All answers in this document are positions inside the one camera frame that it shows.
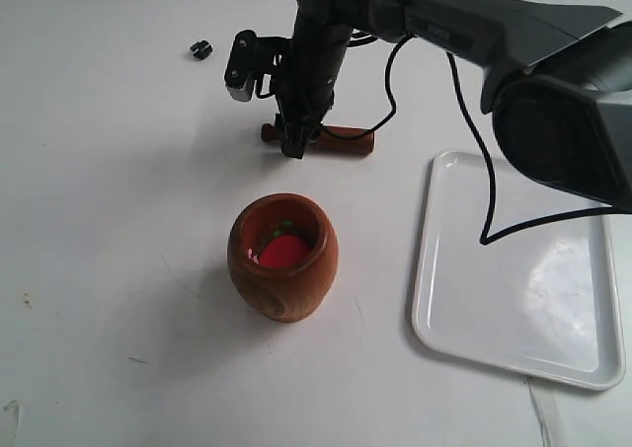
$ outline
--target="black cable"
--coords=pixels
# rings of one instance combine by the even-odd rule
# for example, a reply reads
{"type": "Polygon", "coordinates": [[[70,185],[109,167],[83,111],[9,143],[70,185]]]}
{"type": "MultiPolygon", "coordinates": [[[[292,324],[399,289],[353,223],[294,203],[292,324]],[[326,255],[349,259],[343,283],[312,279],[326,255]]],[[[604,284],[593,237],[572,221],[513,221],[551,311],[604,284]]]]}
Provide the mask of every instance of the black cable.
{"type": "Polygon", "coordinates": [[[461,113],[465,118],[465,122],[467,123],[476,143],[478,144],[481,153],[483,154],[483,159],[485,160],[485,167],[487,168],[487,174],[489,176],[490,182],[490,198],[489,205],[487,207],[487,215],[485,217],[485,223],[483,225],[483,231],[481,232],[481,238],[479,242],[481,245],[489,245],[491,243],[497,242],[498,240],[512,235],[514,233],[520,232],[522,230],[526,230],[533,227],[539,227],[541,225],[547,225],[549,223],[562,222],[565,220],[573,220],[576,218],[584,218],[584,217],[592,217],[598,215],[625,215],[629,214],[625,210],[616,207],[597,207],[597,208],[586,208],[582,210],[574,210],[572,212],[563,212],[556,213],[554,215],[548,215],[546,217],[535,218],[533,220],[528,220],[526,222],[518,223],[516,225],[512,225],[504,230],[501,230],[494,235],[489,234],[490,228],[492,227],[492,220],[494,219],[494,210],[496,208],[496,173],[494,172],[494,163],[492,161],[492,157],[485,146],[485,141],[481,137],[481,133],[476,128],[472,117],[470,116],[469,111],[467,110],[467,106],[465,105],[465,99],[463,98],[463,92],[461,91],[461,81],[458,77],[458,69],[456,67],[456,61],[454,60],[454,56],[451,53],[447,53],[447,60],[450,63],[450,70],[452,72],[452,81],[454,82],[454,93],[456,94],[456,101],[458,102],[458,106],[461,109],[461,113]]]}
{"type": "Polygon", "coordinates": [[[397,53],[400,51],[402,47],[404,47],[404,44],[406,44],[406,42],[408,42],[412,38],[413,38],[412,36],[406,36],[400,39],[400,41],[397,42],[395,47],[393,47],[393,50],[389,54],[388,60],[386,61],[386,68],[384,69],[384,90],[386,91],[386,97],[388,98],[388,102],[391,105],[390,113],[387,116],[385,116],[379,123],[373,126],[371,129],[363,131],[362,133],[357,134],[356,136],[343,136],[341,134],[333,132],[331,129],[329,129],[327,126],[324,126],[324,125],[321,128],[323,131],[343,141],[357,141],[359,139],[362,139],[365,136],[368,136],[369,134],[374,133],[379,128],[384,126],[388,121],[390,121],[390,119],[393,116],[395,116],[395,113],[397,112],[397,103],[395,102],[395,97],[393,97],[393,91],[391,90],[391,69],[393,68],[393,63],[395,62],[395,57],[397,57],[397,53]]]}
{"type": "Polygon", "coordinates": [[[360,47],[361,45],[371,44],[372,42],[376,42],[377,37],[367,36],[362,37],[360,39],[353,39],[349,41],[349,47],[360,47]]]}

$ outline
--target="wooden pot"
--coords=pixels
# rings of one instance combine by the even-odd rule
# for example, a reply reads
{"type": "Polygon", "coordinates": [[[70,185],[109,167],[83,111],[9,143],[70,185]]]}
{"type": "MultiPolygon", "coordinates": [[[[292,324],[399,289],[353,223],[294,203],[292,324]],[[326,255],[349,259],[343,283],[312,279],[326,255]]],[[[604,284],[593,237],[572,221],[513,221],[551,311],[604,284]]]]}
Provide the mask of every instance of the wooden pot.
{"type": "Polygon", "coordinates": [[[266,317],[296,322],[314,312],[336,276],[338,241],[325,212],[292,193],[268,195],[241,212],[228,239],[230,278],[239,294],[266,317]],[[253,259],[280,234],[295,234],[311,247],[300,262],[282,268],[253,259]]]}

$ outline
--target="white tray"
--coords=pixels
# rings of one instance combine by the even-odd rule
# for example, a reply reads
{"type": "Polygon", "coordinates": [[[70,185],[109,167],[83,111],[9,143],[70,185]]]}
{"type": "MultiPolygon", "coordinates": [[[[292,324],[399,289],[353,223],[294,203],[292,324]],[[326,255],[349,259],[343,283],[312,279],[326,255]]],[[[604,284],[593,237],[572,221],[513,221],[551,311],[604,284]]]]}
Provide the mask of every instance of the white tray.
{"type": "MultiPolygon", "coordinates": [[[[495,230],[588,200],[537,185],[506,161],[495,230]]],[[[434,159],[413,326],[430,348],[530,376],[607,390],[625,373],[607,219],[545,225],[478,243],[488,201],[481,157],[434,159]]]]}

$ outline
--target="small black object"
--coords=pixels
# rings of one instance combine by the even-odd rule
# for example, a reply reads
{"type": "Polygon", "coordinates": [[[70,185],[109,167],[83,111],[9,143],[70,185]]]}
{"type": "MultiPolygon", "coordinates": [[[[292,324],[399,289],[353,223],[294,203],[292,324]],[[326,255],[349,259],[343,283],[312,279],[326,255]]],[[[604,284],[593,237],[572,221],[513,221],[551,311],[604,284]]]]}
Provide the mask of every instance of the small black object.
{"type": "Polygon", "coordinates": [[[207,40],[199,40],[189,47],[189,50],[194,54],[196,59],[205,60],[213,52],[213,47],[207,40]]]}

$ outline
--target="white table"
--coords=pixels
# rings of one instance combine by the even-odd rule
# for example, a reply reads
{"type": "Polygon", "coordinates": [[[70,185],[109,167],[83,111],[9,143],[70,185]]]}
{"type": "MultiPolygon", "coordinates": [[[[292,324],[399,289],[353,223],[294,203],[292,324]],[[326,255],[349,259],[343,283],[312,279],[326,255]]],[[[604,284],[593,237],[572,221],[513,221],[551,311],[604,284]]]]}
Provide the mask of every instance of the white table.
{"type": "MultiPolygon", "coordinates": [[[[632,14],[632,0],[546,1],[632,14]]],[[[372,156],[284,159],[258,141],[274,101],[235,103],[222,77],[238,31],[288,35],[294,11],[0,0],[0,407],[24,408],[17,447],[541,445],[523,377],[434,355],[412,333],[427,167],[476,150],[443,53],[420,40],[401,52],[400,112],[372,156]],[[200,38],[215,52],[189,60],[200,38]],[[249,309],[225,267],[238,212],[276,191],[318,202],[341,246],[331,292],[294,325],[249,309]]],[[[349,52],[330,123],[387,112],[390,47],[349,52]]],[[[491,144],[482,74],[460,69],[491,144]]],[[[632,219],[612,231],[632,335],[632,219]]],[[[632,444],[632,377],[556,392],[569,446],[632,444]]]]}

